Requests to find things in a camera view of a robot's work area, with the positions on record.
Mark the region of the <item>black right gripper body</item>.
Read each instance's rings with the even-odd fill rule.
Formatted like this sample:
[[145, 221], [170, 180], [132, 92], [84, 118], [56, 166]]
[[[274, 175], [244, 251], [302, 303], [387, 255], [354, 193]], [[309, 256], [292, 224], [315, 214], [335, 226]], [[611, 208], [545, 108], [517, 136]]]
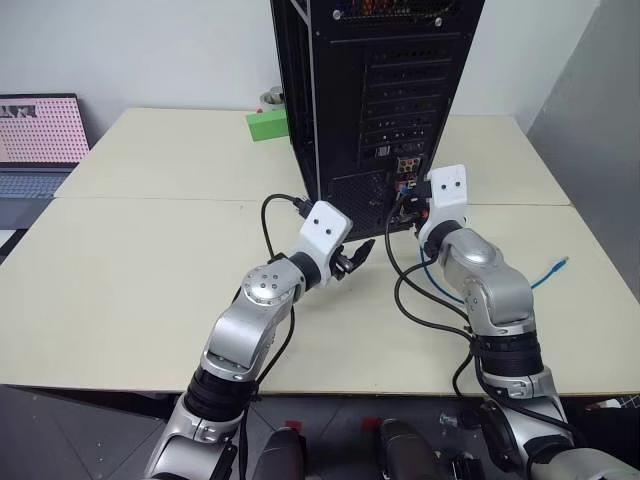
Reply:
[[422, 227], [429, 218], [430, 207], [426, 198], [410, 196], [403, 202], [403, 207], [414, 213], [413, 227]]

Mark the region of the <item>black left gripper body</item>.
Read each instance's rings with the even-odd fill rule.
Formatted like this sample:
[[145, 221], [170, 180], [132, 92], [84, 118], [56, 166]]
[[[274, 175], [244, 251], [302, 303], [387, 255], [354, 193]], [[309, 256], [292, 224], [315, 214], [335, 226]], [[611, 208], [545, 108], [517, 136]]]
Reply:
[[346, 275], [349, 275], [354, 270], [354, 263], [351, 259], [343, 254], [344, 246], [339, 246], [332, 254], [329, 267], [331, 276], [337, 281], [341, 281]]

